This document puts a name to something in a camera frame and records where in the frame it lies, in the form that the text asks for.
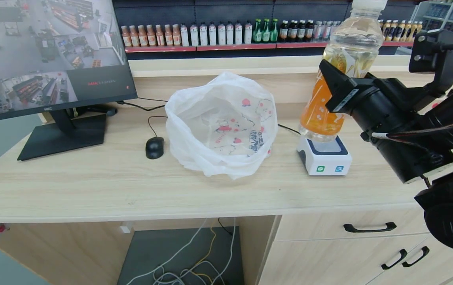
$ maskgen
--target bottle cap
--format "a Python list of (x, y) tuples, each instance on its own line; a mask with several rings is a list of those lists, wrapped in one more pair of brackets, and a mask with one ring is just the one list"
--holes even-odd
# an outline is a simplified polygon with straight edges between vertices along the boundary
[(374, 11), (383, 11), (388, 0), (353, 0), (351, 7), (353, 9), (365, 9)]

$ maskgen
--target clear plastic bottle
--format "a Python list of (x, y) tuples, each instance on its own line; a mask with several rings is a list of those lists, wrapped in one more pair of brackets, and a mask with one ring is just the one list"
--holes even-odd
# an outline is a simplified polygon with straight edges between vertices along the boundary
[[(350, 77), (364, 77), (379, 54), (383, 34), (378, 17), (387, 0), (353, 0), (351, 16), (330, 36), (323, 58)], [(344, 114), (330, 113), (325, 104), (332, 97), (318, 71), (313, 97), (300, 117), (300, 133), (313, 141), (332, 141), (342, 128)]]

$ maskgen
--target monitor stand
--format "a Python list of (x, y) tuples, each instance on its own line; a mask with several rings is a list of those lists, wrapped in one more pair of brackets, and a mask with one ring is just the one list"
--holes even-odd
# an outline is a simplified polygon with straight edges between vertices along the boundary
[(56, 123), (36, 127), (17, 160), (103, 144), (106, 115), (71, 120), (66, 110), (51, 111), (50, 114)]

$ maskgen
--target computer monitor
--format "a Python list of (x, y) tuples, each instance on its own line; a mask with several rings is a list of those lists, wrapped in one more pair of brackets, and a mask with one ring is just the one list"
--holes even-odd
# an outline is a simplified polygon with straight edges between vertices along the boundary
[(136, 98), (111, 0), (0, 0), (0, 120), (50, 112), (19, 160), (103, 143), (106, 118), (66, 109)]

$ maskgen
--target monitor screen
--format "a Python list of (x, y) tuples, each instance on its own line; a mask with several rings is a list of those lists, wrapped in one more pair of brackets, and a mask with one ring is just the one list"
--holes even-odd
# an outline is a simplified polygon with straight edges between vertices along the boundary
[(0, 0), (0, 119), (135, 97), (111, 0)]

